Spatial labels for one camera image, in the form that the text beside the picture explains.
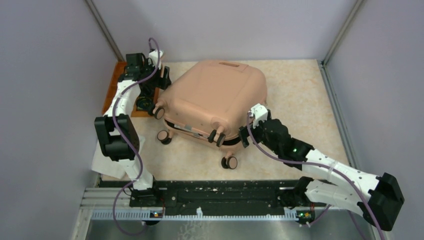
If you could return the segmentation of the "white cloth under left arm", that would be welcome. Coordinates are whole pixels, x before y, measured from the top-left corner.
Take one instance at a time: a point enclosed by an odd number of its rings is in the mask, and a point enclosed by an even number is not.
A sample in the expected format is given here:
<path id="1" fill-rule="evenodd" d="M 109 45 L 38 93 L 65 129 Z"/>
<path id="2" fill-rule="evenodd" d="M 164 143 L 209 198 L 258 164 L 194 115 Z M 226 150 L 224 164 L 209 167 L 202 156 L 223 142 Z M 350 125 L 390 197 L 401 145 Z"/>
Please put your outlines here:
<path id="1" fill-rule="evenodd" d="M 102 175 L 114 177 L 117 179 L 123 179 L 125 175 L 129 177 L 131 181 L 137 178 L 141 172 L 140 177 L 136 181 L 137 184 L 152 183 L 153 175 L 142 166 L 139 158 L 135 155 L 134 160 L 122 159 L 119 161 L 113 161 L 109 156 L 104 156 L 99 141 L 97 141 L 96 149 L 94 152 L 91 169 Z"/>

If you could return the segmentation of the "pink suitcase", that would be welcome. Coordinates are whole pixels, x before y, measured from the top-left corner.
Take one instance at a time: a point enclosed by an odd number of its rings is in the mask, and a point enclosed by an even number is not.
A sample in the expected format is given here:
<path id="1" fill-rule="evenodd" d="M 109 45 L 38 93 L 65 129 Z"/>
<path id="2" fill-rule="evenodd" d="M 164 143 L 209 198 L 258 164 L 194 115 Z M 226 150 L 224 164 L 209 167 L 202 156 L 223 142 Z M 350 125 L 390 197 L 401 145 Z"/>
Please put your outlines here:
<path id="1" fill-rule="evenodd" d="M 167 145 L 174 135 L 193 139 L 225 153 L 224 169 L 235 169 L 235 153 L 246 147 L 239 129 L 247 125 L 247 113 L 265 105 L 265 74 L 244 63 L 202 60 L 176 79 L 158 97 L 151 113 L 166 127 L 156 138 Z"/>

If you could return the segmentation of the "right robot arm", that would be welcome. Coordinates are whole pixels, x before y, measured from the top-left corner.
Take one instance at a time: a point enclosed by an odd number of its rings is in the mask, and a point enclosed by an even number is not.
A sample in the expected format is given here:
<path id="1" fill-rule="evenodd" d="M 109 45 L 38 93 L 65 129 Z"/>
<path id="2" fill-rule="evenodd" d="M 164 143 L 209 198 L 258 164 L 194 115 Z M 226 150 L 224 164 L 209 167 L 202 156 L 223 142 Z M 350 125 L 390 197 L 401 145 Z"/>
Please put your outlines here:
<path id="1" fill-rule="evenodd" d="M 374 227 L 391 231 L 405 202 L 398 180 L 385 172 L 375 175 L 330 158 L 312 145 L 296 139 L 279 119 L 261 120 L 238 130 L 244 147 L 248 137 L 256 147 L 264 145 L 270 158 L 305 173 L 319 175 L 322 182 L 301 177 L 293 192 L 299 206 L 324 203 L 362 216 Z"/>

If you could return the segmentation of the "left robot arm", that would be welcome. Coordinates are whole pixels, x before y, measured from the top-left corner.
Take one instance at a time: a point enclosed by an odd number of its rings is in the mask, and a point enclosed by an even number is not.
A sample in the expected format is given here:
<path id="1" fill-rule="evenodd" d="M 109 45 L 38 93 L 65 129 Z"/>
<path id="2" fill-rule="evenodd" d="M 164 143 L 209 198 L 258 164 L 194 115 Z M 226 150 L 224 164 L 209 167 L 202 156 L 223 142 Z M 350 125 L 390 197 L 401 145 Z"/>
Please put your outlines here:
<path id="1" fill-rule="evenodd" d="M 141 139 L 131 121 L 134 105 L 144 89 L 155 93 L 170 86 L 169 68 L 162 64 L 163 51 L 152 49 L 148 56 L 132 53 L 116 82 L 116 92 L 94 127 L 103 156 L 120 165 L 129 177 L 130 206 L 154 207 L 161 202 L 154 176 L 144 169 Z"/>

